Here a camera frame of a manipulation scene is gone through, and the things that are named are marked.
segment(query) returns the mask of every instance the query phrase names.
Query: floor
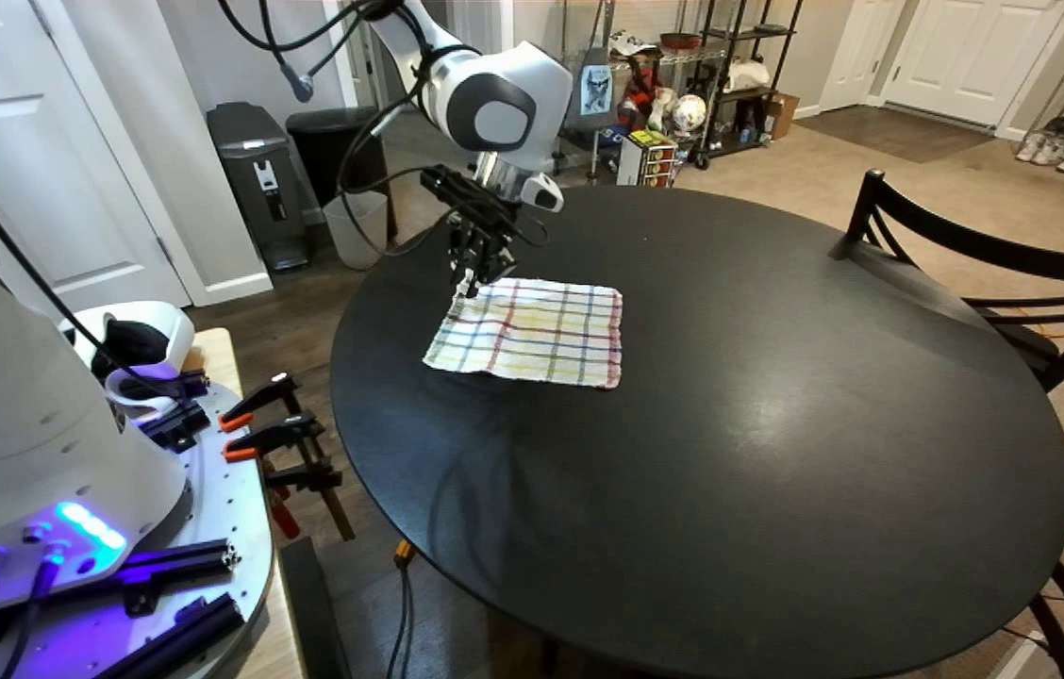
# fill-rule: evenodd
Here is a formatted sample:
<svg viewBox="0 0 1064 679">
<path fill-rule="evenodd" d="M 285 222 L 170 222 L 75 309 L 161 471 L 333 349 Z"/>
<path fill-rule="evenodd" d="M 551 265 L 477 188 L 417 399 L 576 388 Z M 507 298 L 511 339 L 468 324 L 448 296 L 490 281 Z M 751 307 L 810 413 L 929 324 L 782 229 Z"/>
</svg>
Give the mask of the floor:
<svg viewBox="0 0 1064 679">
<path fill-rule="evenodd" d="M 410 155 L 410 146 L 426 150 L 426 138 L 417 138 L 417 127 L 390 138 L 394 171 L 405 164 L 421 164 Z M 682 171 L 680 188 L 744 197 L 825 227 L 846 227 L 860 175 L 879 165 L 897 188 L 942 214 L 991 227 L 1019 242 L 1064 251 L 1064 175 L 1022 165 L 1011 155 L 1015 143 L 990 139 L 981 134 L 922 121 L 908 115 L 849 109 L 794 124 L 794 134 L 773 139 L 767 150 L 727 155 L 709 171 Z M 410 185 L 397 188 L 397 197 L 399 238 L 410 238 L 439 214 L 439 207 Z M 939 256 L 924 265 L 957 290 L 991 285 Z M 223 324 L 234 331 L 246 384 L 262 384 L 278 370 L 306 384 L 302 399 L 329 422 L 329 451 L 345 469 L 347 461 L 339 453 L 329 409 L 329 350 L 339 309 L 360 281 L 363 272 L 351 272 L 333 254 L 321 254 L 314 268 L 284 277 L 277 296 L 194 315 L 200 329 Z M 1054 403 L 1064 420 L 1064 388 L 1054 394 Z M 386 676 L 399 629 L 399 576 L 394 569 L 397 535 L 351 469 L 339 497 L 360 530 L 360 541 L 351 544 L 336 535 L 321 503 L 297 497 L 295 515 L 316 544 L 351 672 L 368 679 Z M 532 629 L 490 617 L 417 557 L 410 566 L 410 586 L 410 644 L 397 653 L 394 676 L 538 676 L 538 639 Z M 990 676 L 1007 648 L 1011 639 L 995 633 L 977 648 L 917 676 L 977 679 Z M 576 648 L 561 648 L 556 676 L 619 679 L 634 672 Z"/>
</svg>

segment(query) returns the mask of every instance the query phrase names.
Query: baseboard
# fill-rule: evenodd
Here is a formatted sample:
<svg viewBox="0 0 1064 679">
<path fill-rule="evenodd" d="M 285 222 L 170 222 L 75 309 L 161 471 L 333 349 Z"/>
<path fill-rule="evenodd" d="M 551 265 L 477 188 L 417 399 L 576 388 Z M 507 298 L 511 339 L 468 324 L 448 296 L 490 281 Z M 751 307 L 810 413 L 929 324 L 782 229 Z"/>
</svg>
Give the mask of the baseboard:
<svg viewBox="0 0 1064 679">
<path fill-rule="evenodd" d="M 819 117 L 825 107 L 797 107 L 794 121 Z"/>
<path fill-rule="evenodd" d="M 263 296 L 263 290 L 273 290 L 267 272 L 254 272 L 254 277 L 239 277 L 239 281 L 211 285 L 211 288 L 204 288 L 200 298 L 194 298 L 194 301 L 195 301 L 195 307 L 223 307 L 223 301 L 254 298 L 254 296 Z"/>
<path fill-rule="evenodd" d="M 1022 139 L 1027 127 L 991 127 L 995 139 Z"/>
</svg>

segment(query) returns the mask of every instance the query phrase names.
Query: shelf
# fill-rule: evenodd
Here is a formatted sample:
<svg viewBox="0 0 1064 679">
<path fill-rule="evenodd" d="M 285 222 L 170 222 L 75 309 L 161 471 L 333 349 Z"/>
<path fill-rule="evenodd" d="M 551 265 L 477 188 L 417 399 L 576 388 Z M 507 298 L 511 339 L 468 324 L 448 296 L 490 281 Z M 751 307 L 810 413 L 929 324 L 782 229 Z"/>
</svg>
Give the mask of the shelf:
<svg viewBox="0 0 1064 679">
<path fill-rule="evenodd" d="M 734 39 L 738 43 L 767 43 L 767 39 L 794 39 L 797 31 L 782 28 L 782 24 L 758 24 L 758 28 L 747 28 L 738 31 Z"/>
<path fill-rule="evenodd" d="M 747 90 L 722 90 L 718 99 L 722 104 L 747 104 L 747 99 L 767 99 L 770 86 L 747 86 Z"/>
</svg>

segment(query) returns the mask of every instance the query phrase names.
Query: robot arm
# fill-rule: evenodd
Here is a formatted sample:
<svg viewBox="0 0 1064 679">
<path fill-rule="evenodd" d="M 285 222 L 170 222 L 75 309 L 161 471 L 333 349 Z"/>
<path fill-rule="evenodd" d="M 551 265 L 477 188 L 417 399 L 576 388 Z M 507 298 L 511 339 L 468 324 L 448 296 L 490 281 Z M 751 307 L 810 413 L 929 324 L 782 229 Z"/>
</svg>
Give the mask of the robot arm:
<svg viewBox="0 0 1064 679">
<path fill-rule="evenodd" d="M 363 17 L 421 115 L 458 146 L 482 155 L 477 175 L 482 188 L 511 204 L 561 207 L 547 175 L 572 75 L 558 60 L 528 43 L 480 56 L 443 31 L 417 0 L 380 0 Z"/>
</svg>

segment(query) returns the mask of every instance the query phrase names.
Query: checkered towel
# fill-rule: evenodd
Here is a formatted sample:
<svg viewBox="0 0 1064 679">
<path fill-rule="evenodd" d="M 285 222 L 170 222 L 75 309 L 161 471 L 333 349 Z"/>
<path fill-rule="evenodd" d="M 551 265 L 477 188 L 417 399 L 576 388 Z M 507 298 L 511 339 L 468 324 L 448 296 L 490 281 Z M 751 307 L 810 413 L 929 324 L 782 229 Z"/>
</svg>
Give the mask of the checkered towel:
<svg viewBox="0 0 1064 679">
<path fill-rule="evenodd" d="M 445 375 L 616 388 L 619 316 L 616 288 L 497 281 L 445 315 L 421 361 Z"/>
</svg>

